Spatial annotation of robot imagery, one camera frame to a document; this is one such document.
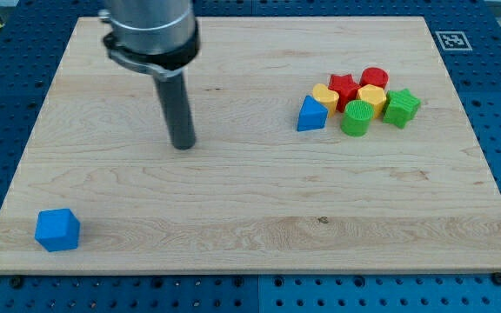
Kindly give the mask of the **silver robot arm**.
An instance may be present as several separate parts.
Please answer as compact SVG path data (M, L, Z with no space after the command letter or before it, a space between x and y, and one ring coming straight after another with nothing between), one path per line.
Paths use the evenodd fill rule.
M191 0L105 0L98 17L111 27L108 58L159 81L180 75L200 50Z

